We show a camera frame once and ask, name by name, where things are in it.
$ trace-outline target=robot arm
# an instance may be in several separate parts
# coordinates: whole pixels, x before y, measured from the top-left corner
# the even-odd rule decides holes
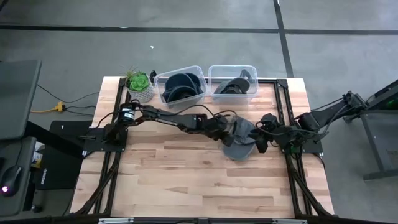
[[[343,95],[341,101],[324,110],[311,111],[296,117],[294,125],[291,126],[281,125],[274,115],[266,114],[256,123],[257,128],[251,131],[249,137],[256,140],[260,153],[265,153],[268,142],[272,141],[284,150],[301,147],[306,142],[318,142],[328,134],[327,130],[332,122],[343,116],[358,114],[367,105],[358,94],[349,91]],[[325,130],[319,133],[319,130],[325,126]]]
[[[142,116],[135,118],[136,111]],[[160,110],[149,105],[139,103],[125,103],[121,105],[116,122],[107,124],[104,140],[113,142],[118,140],[118,134],[130,126],[138,126],[145,121],[155,121],[175,126],[188,134],[203,134],[215,141],[221,140],[226,146],[233,143],[233,136],[227,131],[228,121],[225,116],[217,115],[208,119],[206,114],[183,114],[171,113]]]

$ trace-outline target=wooden table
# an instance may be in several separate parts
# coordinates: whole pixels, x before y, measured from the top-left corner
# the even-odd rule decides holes
[[[294,116],[310,111],[304,80],[287,80]],[[93,126],[113,111],[118,82],[119,77],[104,77]],[[148,104],[166,110],[158,96]],[[214,113],[235,110],[239,116],[252,122],[259,121],[266,113],[277,114],[274,89],[266,84],[260,84],[258,96],[248,106],[212,105],[209,96],[205,98],[205,105]],[[187,113],[205,113],[205,110],[196,107]],[[109,117],[101,125],[110,122]],[[112,216],[294,216],[286,163],[278,148],[270,145],[265,154],[253,150],[248,160],[237,162],[225,157],[221,147],[220,142],[199,134],[186,134],[166,124],[146,122],[129,128]],[[71,212],[81,208],[97,187],[103,157],[104,153],[96,152],[83,161]],[[303,163],[308,187],[326,210],[333,213],[321,162],[317,157],[305,154]],[[304,211],[300,190],[298,195]]]

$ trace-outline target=green plant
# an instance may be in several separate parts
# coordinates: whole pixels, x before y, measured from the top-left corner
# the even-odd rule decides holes
[[[129,70],[126,72],[128,77],[128,85],[130,90],[134,91],[144,91],[149,86],[149,81],[147,78],[147,74],[142,71],[133,72]]]

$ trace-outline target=gray floor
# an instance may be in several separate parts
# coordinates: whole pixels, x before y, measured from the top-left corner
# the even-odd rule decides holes
[[[395,0],[280,0],[288,29],[398,29]],[[277,28],[271,0],[13,0],[0,22],[76,26]],[[295,77],[305,79],[311,106],[348,90],[363,98],[396,80],[398,36],[288,35]],[[166,72],[190,65],[250,64],[260,77],[286,77],[278,34],[156,32],[42,32],[0,30],[0,60],[40,59],[39,83],[72,100],[98,91],[105,75],[125,68]],[[95,105],[96,97],[76,106]],[[57,100],[38,89],[33,109]],[[86,120],[72,114],[32,114],[49,128],[55,119]],[[363,182],[377,171],[361,122],[337,121],[322,141],[326,174],[337,215],[398,222],[398,178]],[[64,211],[67,199],[60,196]]]

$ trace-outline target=metal mounting plate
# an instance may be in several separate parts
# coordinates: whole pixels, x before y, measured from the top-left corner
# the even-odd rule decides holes
[[[125,129],[121,131],[119,144],[109,144],[105,143],[103,140],[104,129],[94,129],[90,131],[87,136],[93,136],[95,138],[93,140],[87,139],[85,141],[84,150],[88,152],[124,152],[124,149],[126,148],[127,134],[128,130]]]

